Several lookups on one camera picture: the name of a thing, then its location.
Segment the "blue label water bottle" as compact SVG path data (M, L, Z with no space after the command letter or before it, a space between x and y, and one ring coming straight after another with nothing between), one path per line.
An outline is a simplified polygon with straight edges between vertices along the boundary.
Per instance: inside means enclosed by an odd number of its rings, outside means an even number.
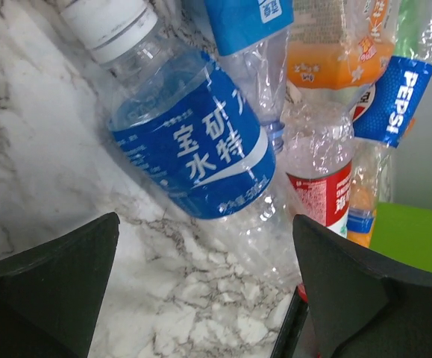
M292 288L301 212L265 129L220 65L164 34L146 1L71 1L62 17L111 72L115 143L260 279Z

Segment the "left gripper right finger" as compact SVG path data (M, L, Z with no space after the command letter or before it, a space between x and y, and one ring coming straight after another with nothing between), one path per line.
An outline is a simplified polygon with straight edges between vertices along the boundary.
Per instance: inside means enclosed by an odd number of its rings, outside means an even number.
M293 241L322 357L432 357L432 273L305 215Z

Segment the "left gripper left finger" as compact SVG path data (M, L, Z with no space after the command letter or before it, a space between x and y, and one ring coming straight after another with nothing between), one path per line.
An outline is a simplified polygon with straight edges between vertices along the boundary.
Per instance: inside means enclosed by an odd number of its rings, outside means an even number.
M107 213L0 260L0 357L88 356L118 238Z

